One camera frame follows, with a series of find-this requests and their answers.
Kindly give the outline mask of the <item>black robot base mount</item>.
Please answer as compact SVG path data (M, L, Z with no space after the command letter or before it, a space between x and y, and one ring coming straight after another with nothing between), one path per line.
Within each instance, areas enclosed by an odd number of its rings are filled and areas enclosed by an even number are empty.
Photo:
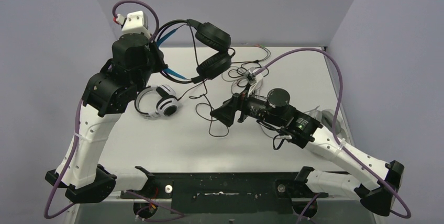
M296 182L297 172L155 173L137 193L165 199L184 214L291 214L291 200L315 194Z

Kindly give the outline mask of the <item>black headphones with blue band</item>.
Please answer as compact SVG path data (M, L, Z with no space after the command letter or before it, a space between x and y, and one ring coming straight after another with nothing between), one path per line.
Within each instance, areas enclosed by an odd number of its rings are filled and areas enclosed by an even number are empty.
M196 61L196 76L192 78L178 77L172 69L165 67L160 74L176 84L197 84L212 80L227 71L232 64L236 51L231 47L231 36L209 22L195 19L176 19L163 24L156 35L157 46L164 43L178 28L185 25L191 30L193 50Z

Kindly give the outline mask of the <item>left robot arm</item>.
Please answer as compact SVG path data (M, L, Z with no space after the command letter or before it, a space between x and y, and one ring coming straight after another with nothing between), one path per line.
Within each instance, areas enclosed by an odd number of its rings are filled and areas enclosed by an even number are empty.
M111 193L153 193L155 182L140 167L105 168L99 163L109 135L148 84L165 68L163 53L145 35L127 33L112 44L112 57L88 81L76 110L73 139L61 164L46 173L55 188L64 188L74 204L99 203Z

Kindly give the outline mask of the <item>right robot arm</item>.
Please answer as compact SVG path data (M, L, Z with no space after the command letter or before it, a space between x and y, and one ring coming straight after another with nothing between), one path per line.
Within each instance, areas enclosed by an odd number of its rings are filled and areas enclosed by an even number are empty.
M301 196L327 193L357 200L370 212L388 216L392 213L394 193L398 192L403 164L373 158L346 141L336 141L334 134L318 120L290 105L290 94L275 88L266 99L249 96L247 91L235 93L210 115L227 127L252 117L277 132L289 143L314 153L342 168L346 173L323 172L305 166L294 182Z

